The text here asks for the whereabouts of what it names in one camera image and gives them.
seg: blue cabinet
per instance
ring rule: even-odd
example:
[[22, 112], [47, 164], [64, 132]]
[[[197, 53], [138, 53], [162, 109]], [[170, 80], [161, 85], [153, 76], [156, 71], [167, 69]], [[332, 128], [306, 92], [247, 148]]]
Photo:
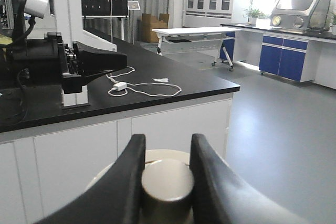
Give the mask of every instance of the blue cabinet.
[[282, 49], [279, 47], [262, 45], [259, 70], [278, 74]]
[[305, 55], [305, 52], [283, 49], [278, 74], [294, 81], [301, 81]]
[[[227, 38], [223, 40], [222, 47], [226, 48], [226, 51], [229, 54], [231, 61], [233, 61], [233, 52], [235, 48], [235, 32], [226, 33], [226, 36]], [[227, 60], [223, 50], [221, 50], [219, 57], [223, 60]]]
[[301, 81], [308, 41], [264, 35], [259, 70]]

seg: cardboard box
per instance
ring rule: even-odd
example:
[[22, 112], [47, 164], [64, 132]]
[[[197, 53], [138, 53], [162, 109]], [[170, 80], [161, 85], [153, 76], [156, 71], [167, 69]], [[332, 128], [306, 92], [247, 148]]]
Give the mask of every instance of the cardboard box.
[[142, 28], [142, 41], [148, 43], [159, 42], [158, 36], [152, 29], [168, 28], [169, 14], [161, 13], [159, 19], [151, 14], [142, 14], [141, 28]]

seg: black cable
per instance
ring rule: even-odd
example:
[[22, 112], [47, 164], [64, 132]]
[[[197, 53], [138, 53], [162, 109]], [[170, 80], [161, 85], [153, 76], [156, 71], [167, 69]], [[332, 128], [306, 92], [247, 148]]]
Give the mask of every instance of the black cable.
[[26, 30], [26, 32], [24, 34], [22, 34], [20, 37], [18, 37], [15, 41], [13, 41], [12, 43], [10, 44], [0, 44], [0, 48], [9, 48], [9, 47], [12, 47], [14, 46], [16, 43], [18, 43], [19, 41], [27, 38], [27, 36], [32, 32], [32, 30], [34, 29], [34, 26], [35, 26], [35, 16], [31, 16], [29, 21], [29, 28]]
[[27, 106], [27, 95], [26, 95], [26, 91], [20, 81], [20, 77], [21, 77], [21, 74], [25, 71], [28, 71], [27, 68], [21, 70], [17, 75], [16, 75], [16, 82], [21, 90], [21, 93], [22, 93], [22, 97], [21, 97], [21, 100], [20, 100], [20, 107], [22, 107], [21, 109], [21, 112], [17, 113], [17, 114], [14, 114], [14, 115], [11, 115], [7, 118], [4, 118], [4, 120], [11, 120], [13, 118], [15, 118], [16, 116], [19, 116], [21, 115], [21, 117], [16, 120], [16, 122], [0, 122], [0, 126], [5, 126], [5, 125], [14, 125], [14, 124], [17, 124], [19, 122], [21, 122], [27, 115], [27, 111], [28, 111], [28, 106]]

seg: black countertop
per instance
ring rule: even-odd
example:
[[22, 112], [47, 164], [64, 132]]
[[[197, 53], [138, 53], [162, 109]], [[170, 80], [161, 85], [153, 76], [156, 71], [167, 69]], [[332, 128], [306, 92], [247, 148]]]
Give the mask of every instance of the black countertop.
[[336, 35], [332, 35], [330, 31], [299, 31], [299, 30], [288, 30], [283, 28], [274, 28], [274, 27], [266, 27], [266, 26], [258, 26], [258, 25], [249, 25], [249, 24], [221, 24], [221, 26], [227, 27], [235, 27], [235, 28], [248, 28], [255, 29], [261, 31], [269, 31], [272, 33], [279, 34], [292, 34], [292, 35], [300, 35], [305, 37], [314, 37], [320, 39], [331, 39], [336, 41]]
[[[170, 98], [148, 97], [132, 91], [129, 91], [124, 97], [111, 97], [107, 92], [111, 89], [112, 83], [103, 76], [88, 84], [90, 106], [63, 110], [61, 108], [60, 86], [29, 87], [26, 88], [28, 111], [25, 119], [15, 125], [0, 125], [0, 132], [231, 93], [240, 89], [239, 85], [230, 81], [195, 70], [182, 63], [159, 56], [125, 41], [115, 39], [114, 43], [117, 44], [119, 52], [127, 54], [128, 66], [136, 69], [136, 72], [116, 78], [118, 81], [144, 83], [153, 82], [152, 78], [167, 77], [169, 78], [169, 83], [180, 86], [182, 92]], [[114, 74], [127, 71], [127, 69], [124, 69]], [[158, 86], [147, 86], [139, 88], [139, 90], [164, 94], [173, 94], [176, 92], [176, 89]], [[18, 92], [18, 90], [4, 90], [0, 88], [0, 93], [2, 94], [0, 96], [0, 117], [2, 121], [6, 117], [3, 117], [1, 110], [4, 111], [5, 107], [18, 106], [19, 101], [13, 101], [10, 98], [15, 92]]]

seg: white cable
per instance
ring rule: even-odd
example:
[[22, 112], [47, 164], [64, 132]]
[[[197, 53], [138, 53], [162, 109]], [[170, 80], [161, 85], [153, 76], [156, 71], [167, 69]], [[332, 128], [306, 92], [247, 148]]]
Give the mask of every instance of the white cable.
[[[117, 81], [117, 80], [114, 80], [115, 77], [119, 77], [119, 76], [125, 76], [127, 74], [130, 74], [132, 72], [135, 72], [135, 69], [133, 67], [129, 67], [127, 66], [127, 68], [131, 68], [132, 70], [127, 72], [127, 73], [121, 73], [121, 74], [118, 74], [116, 76], [113, 76], [113, 75], [106, 75], [106, 77], [114, 82], [114, 83], [121, 83], [120, 81]], [[140, 94], [145, 94], [145, 95], [148, 95], [149, 97], [174, 97], [175, 95], [178, 95], [181, 91], [182, 91], [182, 88], [178, 85], [174, 85], [174, 84], [168, 84], [168, 83], [162, 83], [162, 82], [154, 82], [154, 83], [138, 83], [138, 84], [132, 84], [132, 83], [129, 83], [129, 82], [125, 82], [128, 86], [150, 86], [150, 85], [161, 85], [161, 86], [169, 86], [169, 87], [173, 87], [173, 88], [176, 88], [178, 89], [178, 91], [176, 91], [174, 94], [149, 94], [149, 93], [146, 93], [146, 92], [143, 92], [143, 91], [139, 91], [139, 90], [135, 90], [133, 88], [130, 88], [130, 87], [126, 87], [124, 88], [125, 89], [125, 93], [124, 94], [120, 94], [120, 95], [116, 95], [116, 94], [113, 94], [112, 92], [117, 90], [116, 88], [112, 88], [108, 91], [108, 94], [110, 96], [113, 96], [113, 97], [122, 97], [126, 94], [128, 94], [127, 92], [127, 89], [130, 89], [132, 90], [133, 92], [135, 93], [140, 93]]]
[[146, 92], [138, 91], [138, 90], [135, 90], [135, 89], [130, 88], [130, 87], [127, 87], [127, 89], [130, 89], [130, 90], [132, 90], [135, 93], [140, 93], [140, 94], [148, 95], [149, 97], [174, 97], [174, 96], [178, 95], [182, 91], [182, 89], [179, 86], [177, 86], [177, 85], [167, 84], [167, 83], [160, 83], [160, 82], [158, 82], [158, 83], [141, 83], [141, 84], [137, 84], [135, 86], [142, 85], [142, 84], [146, 84], [146, 85], [155, 85], [155, 84], [158, 85], [158, 84], [160, 84], [160, 85], [164, 85], [164, 86], [170, 86], [170, 87], [177, 88], [178, 91], [176, 93], [174, 93], [174, 94], [148, 94]]
[[112, 97], [123, 97], [124, 95], [127, 95], [128, 92], [127, 92], [127, 89], [125, 89], [125, 93], [124, 94], [112, 94], [112, 91], [116, 90], [115, 88], [113, 89], [110, 89], [108, 94]]
[[111, 9], [110, 9], [110, 32], [111, 32], [111, 43], [113, 43], [113, 29], [112, 29], [112, 14], [113, 14], [113, 5], [112, 0], [110, 0]]
[[111, 74], [111, 75], [106, 75], [106, 76], [107, 76], [107, 78], [109, 78], [110, 80], [113, 80], [113, 78], [115, 78], [115, 77], [125, 76], [125, 75], [127, 75], [127, 74], [130, 74], [131, 72], [135, 72], [135, 68], [134, 68], [134, 67], [129, 67], [129, 66], [127, 66], [126, 68], [131, 68], [132, 70], [129, 71], [129, 72], [127, 72], [127, 73], [121, 73], [121, 74], [118, 74], [118, 75], [116, 75], [116, 76], [113, 76], [112, 74]]

